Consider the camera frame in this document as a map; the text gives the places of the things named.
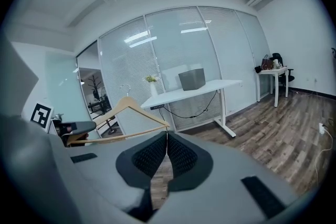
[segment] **potted plant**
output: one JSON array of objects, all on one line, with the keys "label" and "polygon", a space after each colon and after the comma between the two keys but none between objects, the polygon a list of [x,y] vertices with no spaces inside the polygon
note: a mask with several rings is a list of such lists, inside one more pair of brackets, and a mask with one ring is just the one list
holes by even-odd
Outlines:
[{"label": "potted plant", "polygon": [[154,84],[154,82],[156,82],[156,78],[155,77],[153,77],[153,76],[151,76],[151,75],[149,75],[149,76],[147,76],[146,78],[145,78],[145,80],[147,81],[147,82],[149,82],[149,86],[150,86],[150,88],[151,88],[151,94],[152,94],[152,96],[158,96],[157,94],[157,91],[156,91],[156,87],[155,87],[155,84]]}]

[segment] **desk foot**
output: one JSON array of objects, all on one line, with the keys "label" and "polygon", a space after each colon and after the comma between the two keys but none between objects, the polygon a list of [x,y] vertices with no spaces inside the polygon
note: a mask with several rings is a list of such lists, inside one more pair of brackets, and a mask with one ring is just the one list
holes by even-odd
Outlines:
[{"label": "desk foot", "polygon": [[218,123],[220,127],[222,127],[230,136],[236,137],[236,134],[226,125],[222,125],[220,119],[214,119],[215,122]]}]

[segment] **tabletop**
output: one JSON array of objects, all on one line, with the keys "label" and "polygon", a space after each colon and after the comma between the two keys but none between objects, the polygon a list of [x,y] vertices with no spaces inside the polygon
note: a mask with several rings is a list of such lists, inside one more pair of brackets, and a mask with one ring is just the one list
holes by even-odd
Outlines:
[{"label": "tabletop", "polygon": [[175,91],[164,92],[164,93],[158,94],[155,97],[150,97],[149,99],[147,99],[147,101],[145,101],[141,105],[141,108],[146,109],[146,108],[150,108],[155,105],[167,104],[167,103],[183,100],[183,99],[194,97],[194,96],[201,95],[204,93],[216,91],[219,89],[224,89],[226,87],[240,84],[242,82],[243,82],[242,80],[216,79],[216,80],[211,80],[211,81],[206,82],[204,86],[200,87],[197,90],[183,91],[183,89],[178,89]]},{"label": "tabletop", "polygon": [[286,70],[288,69],[288,67],[281,67],[279,69],[271,69],[271,70],[262,70],[261,72],[259,72],[259,75],[263,75],[263,74],[279,74],[279,73],[284,73]]}]

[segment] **black rectangular strip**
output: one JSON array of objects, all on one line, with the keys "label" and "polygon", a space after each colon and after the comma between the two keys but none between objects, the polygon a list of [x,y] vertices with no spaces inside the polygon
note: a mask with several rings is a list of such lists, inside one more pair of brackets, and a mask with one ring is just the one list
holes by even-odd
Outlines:
[{"label": "black rectangular strip", "polygon": [[256,176],[245,177],[241,181],[267,216],[272,218],[282,212],[285,207],[279,199]]},{"label": "black rectangular strip", "polygon": [[98,156],[95,153],[87,153],[87,154],[71,157],[71,159],[72,159],[73,163],[80,163],[80,162],[84,162],[84,161],[87,161],[89,159],[93,159],[93,158],[97,158],[97,157]]}]

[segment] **brown handbag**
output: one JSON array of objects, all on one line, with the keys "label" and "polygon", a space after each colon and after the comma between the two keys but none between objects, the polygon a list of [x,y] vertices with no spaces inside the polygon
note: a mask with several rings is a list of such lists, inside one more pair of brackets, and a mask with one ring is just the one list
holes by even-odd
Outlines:
[{"label": "brown handbag", "polygon": [[261,62],[261,69],[262,70],[271,70],[273,69],[273,61],[270,60],[270,59],[267,59],[268,58],[268,54],[266,54],[264,56],[264,58],[262,59],[263,61]]}]

